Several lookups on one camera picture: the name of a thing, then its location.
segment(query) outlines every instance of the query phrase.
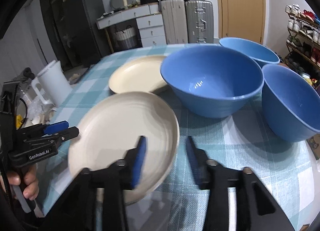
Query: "refrigerator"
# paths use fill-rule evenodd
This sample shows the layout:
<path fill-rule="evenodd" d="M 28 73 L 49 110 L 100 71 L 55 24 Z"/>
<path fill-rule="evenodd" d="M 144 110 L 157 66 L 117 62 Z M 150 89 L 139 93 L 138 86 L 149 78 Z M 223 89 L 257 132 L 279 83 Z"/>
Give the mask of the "refrigerator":
<path fill-rule="evenodd" d="M 105 12 L 102 0 L 66 0 L 62 6 L 68 36 L 83 66 L 89 67 L 109 55 L 105 32 L 96 24 Z"/>

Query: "light blue bowl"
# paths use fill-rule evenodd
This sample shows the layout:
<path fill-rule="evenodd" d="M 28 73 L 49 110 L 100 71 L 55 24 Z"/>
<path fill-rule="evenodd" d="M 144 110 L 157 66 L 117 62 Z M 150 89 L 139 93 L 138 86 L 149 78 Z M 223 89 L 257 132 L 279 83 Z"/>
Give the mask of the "light blue bowl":
<path fill-rule="evenodd" d="M 260 67 L 266 64 L 280 63 L 279 57 L 269 48 L 243 38 L 222 38 L 220 45 L 237 50 L 255 60 Z"/>
<path fill-rule="evenodd" d="M 261 91 L 261 68 L 248 56 L 222 46 L 199 45 L 169 55 L 160 68 L 182 104 L 195 114 L 224 118 Z"/>
<path fill-rule="evenodd" d="M 320 133 L 320 96 L 316 91 L 289 68 L 265 65 L 262 71 L 262 109 L 273 132 L 289 142 Z"/>

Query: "bowl rim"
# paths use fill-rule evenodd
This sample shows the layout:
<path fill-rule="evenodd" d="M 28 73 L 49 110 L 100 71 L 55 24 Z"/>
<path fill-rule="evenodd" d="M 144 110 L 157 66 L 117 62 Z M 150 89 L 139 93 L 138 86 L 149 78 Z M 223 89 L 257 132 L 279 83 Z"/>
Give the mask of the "bowl rim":
<path fill-rule="evenodd" d="M 275 65 L 276 65 L 276 64 L 280 63 L 280 58 L 279 58 L 278 55 L 277 55 L 275 52 L 273 52 L 270 48 L 268 48 L 268 47 L 266 47 L 266 46 L 264 46 L 264 45 L 262 45 L 262 44 L 259 44 L 259 43 L 257 43 L 257 42 L 248 40 L 248 39 L 235 38 L 235 37 L 221 38 L 221 39 L 219 39 L 219 44 L 222 45 L 222 44 L 221 44 L 221 41 L 228 41 L 229 39 L 236 39 L 236 40 L 240 40 L 240 41 L 248 41 L 248 42 L 254 43 L 254 44 L 256 44 L 256 45 L 262 46 L 262 47 L 266 48 L 267 50 L 271 51 L 271 52 L 273 53 L 273 55 L 278 58 L 277 61 L 267 61 L 267 60 L 259 59 L 259 58 L 257 58 L 257 57 L 248 55 L 250 58 L 252 58 L 252 59 L 254 59 L 254 60 L 257 60 L 257 61 L 262 62 L 262 63 L 265 63 L 265 64 L 275 64 Z"/>
<path fill-rule="evenodd" d="M 208 44 L 204 44 L 206 47 L 212 47 L 212 48 L 217 48 L 217 47 L 223 47 L 223 46 L 220 46 L 220 45 L 214 45 L 214 44 L 211 44 L 211 45 L 208 45 Z M 228 49 L 228 51 L 230 52 L 235 52 L 236 54 L 240 54 L 242 55 L 244 58 L 250 60 L 250 62 L 253 62 L 253 64 L 258 68 L 258 70 L 260 71 L 260 74 L 261 74 L 261 78 L 262 78 L 262 82 L 260 84 L 260 86 L 248 93 L 248 94 L 245 94 L 245 95 L 240 95 L 240 96 L 234 96 L 234 97 L 207 97 L 207 96 L 202 96 L 202 95 L 199 95 L 199 94 L 194 94 L 194 93 L 191 93 L 191 92 L 186 92 L 184 90 L 182 90 L 180 87 L 176 87 L 176 86 L 173 86 L 172 84 L 170 84 L 166 79 L 165 77 L 163 76 L 163 73 L 162 73 L 162 67 L 163 67 L 163 64 L 165 63 L 165 61 L 167 60 L 168 57 L 170 57 L 172 54 L 176 54 L 177 52 L 180 52 L 180 51 L 187 51 L 187 49 L 190 49 L 190 48 L 200 48 L 200 47 L 203 47 L 202 45 L 199 45 L 199 46 L 191 46 L 191 47 L 188 47 L 188 48 L 183 48 L 181 50 L 178 50 L 176 52 L 173 52 L 171 53 L 170 55 L 168 55 L 161 63 L 161 67 L 160 67 L 160 74 L 163 78 L 163 80 L 170 86 L 170 87 L 174 87 L 175 89 L 178 89 L 179 91 L 183 92 L 183 93 L 186 93 L 186 94 L 190 94 L 190 95 L 193 95 L 194 97 L 200 97 L 200 98 L 204 98 L 204 99 L 208 99 L 208 100 L 219 100 L 219 101 L 232 101 L 232 100 L 244 100 L 244 99 L 248 99 L 248 98 L 251 98 L 253 96 L 255 96 L 258 92 L 260 92 L 263 88 L 263 85 L 264 85 L 264 75 L 263 75 L 263 72 L 262 72 L 262 69 L 261 67 L 258 65 L 257 62 L 255 62 L 252 58 L 250 58 L 249 56 L 239 52 L 239 51 L 236 51 L 236 50 L 233 50 L 231 48 L 227 48 L 227 47 L 223 47 L 223 48 L 226 48 Z"/>
<path fill-rule="evenodd" d="M 310 87 L 314 93 L 316 95 L 318 95 L 318 93 L 316 92 L 316 90 L 313 89 L 313 87 L 311 85 L 309 85 L 300 75 L 298 75 L 296 72 L 292 71 L 290 68 L 287 68 L 287 67 L 284 67 L 284 66 L 279 66 L 279 65 L 276 65 L 276 64 L 267 64 L 265 65 L 263 68 L 262 68 L 262 71 L 264 73 L 264 70 L 268 69 L 268 67 L 273 67 L 273 66 L 276 66 L 276 67 L 279 67 L 278 69 L 287 69 L 288 71 L 290 71 L 290 73 L 292 73 L 293 76 L 299 78 L 299 80 L 303 80 L 306 85 L 308 87 Z M 270 91 L 274 94 L 274 96 L 280 101 L 280 103 L 282 103 L 282 105 L 294 116 L 296 117 L 303 125 L 305 125 L 309 130 L 312 130 L 313 132 L 315 133 L 320 133 L 320 129 L 316 129 L 312 126 L 310 126 L 309 124 L 307 124 L 305 121 L 303 121 L 301 118 L 299 118 L 291 109 L 289 109 L 289 107 L 278 97 L 278 95 L 273 91 L 273 89 L 270 87 L 270 85 L 268 84 L 267 80 L 265 79 L 265 84 L 268 86 L 268 88 L 270 89 Z"/>

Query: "white desk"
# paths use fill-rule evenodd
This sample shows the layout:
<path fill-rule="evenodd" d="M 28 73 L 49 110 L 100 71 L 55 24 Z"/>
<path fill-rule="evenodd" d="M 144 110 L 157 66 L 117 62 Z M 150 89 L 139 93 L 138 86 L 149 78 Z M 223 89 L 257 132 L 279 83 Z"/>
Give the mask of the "white desk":
<path fill-rule="evenodd" d="M 149 3 L 98 19 L 97 27 L 98 29 L 105 29 L 111 49 L 111 40 L 106 28 L 131 19 L 137 21 L 143 47 L 167 44 L 158 3 Z"/>

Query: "beige plate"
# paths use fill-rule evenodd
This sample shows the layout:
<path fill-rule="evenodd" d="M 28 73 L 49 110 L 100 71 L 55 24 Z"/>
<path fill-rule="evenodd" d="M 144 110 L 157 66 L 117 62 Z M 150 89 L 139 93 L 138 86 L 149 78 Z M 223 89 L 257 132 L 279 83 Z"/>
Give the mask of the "beige plate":
<path fill-rule="evenodd" d="M 159 93 L 167 85 L 160 74 L 160 65 L 165 58 L 164 55 L 148 55 L 122 65 L 110 76 L 110 89 L 115 93 Z"/>
<path fill-rule="evenodd" d="M 73 177 L 84 167 L 108 167 L 134 148 L 140 135 L 147 137 L 140 183 L 135 190 L 124 192 L 125 203 L 142 199 L 162 183 L 175 159 L 180 136 L 173 110 L 160 97 L 147 92 L 104 99 L 82 118 L 78 128 L 79 137 L 71 141 L 68 153 Z"/>

